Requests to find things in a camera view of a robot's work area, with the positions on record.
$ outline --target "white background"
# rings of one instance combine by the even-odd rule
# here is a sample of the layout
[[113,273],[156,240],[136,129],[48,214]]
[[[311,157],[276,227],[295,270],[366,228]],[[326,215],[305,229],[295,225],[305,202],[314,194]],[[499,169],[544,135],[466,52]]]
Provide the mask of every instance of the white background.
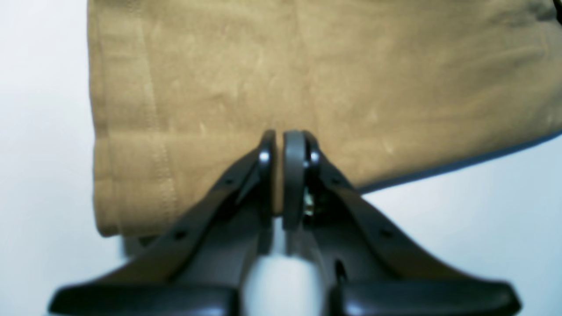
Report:
[[[126,260],[122,240],[100,237],[93,221],[85,8],[84,0],[0,0],[2,316],[43,315],[57,287]],[[510,281],[520,315],[560,316],[561,162],[559,137],[367,198],[445,262]],[[262,260],[253,277],[256,314],[310,315],[312,270],[281,258],[266,259],[268,268]]]

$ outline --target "clip jaw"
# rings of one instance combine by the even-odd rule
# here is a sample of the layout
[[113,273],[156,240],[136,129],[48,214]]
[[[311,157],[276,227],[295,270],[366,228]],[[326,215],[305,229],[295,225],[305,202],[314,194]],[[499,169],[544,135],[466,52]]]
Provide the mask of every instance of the clip jaw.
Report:
[[[329,315],[510,316],[507,283],[441,263],[354,190],[309,132],[284,134],[283,228],[318,248]],[[275,133],[233,164],[207,196],[135,260],[59,290],[49,310],[66,315],[239,315],[239,289],[268,247]]]

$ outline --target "tan fabric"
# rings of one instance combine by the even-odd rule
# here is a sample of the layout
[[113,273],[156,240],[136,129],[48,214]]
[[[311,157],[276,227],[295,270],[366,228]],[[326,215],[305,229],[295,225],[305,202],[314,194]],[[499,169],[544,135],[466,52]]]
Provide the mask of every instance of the tan fabric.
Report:
[[89,0],[104,236],[162,231],[262,132],[355,184],[562,128],[552,0]]

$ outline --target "white wall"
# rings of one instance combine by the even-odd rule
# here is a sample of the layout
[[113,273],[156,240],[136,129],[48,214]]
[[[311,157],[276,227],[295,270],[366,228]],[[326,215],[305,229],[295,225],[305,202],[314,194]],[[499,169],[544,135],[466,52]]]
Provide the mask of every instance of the white wall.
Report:
[[[2,316],[42,315],[57,287],[125,261],[121,240],[94,228],[85,17],[85,0],[0,1]],[[561,161],[558,138],[367,198],[445,262],[511,281],[520,315],[560,316]],[[316,299],[303,291],[313,287],[309,266],[268,262],[256,297]]]

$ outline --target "khaki pants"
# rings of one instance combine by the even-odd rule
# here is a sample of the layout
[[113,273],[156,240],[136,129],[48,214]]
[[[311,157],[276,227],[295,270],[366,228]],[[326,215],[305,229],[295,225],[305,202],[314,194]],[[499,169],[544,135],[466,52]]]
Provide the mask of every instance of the khaki pants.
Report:
[[269,128],[357,186],[562,129],[552,0],[89,0],[88,32],[104,236],[161,232]]

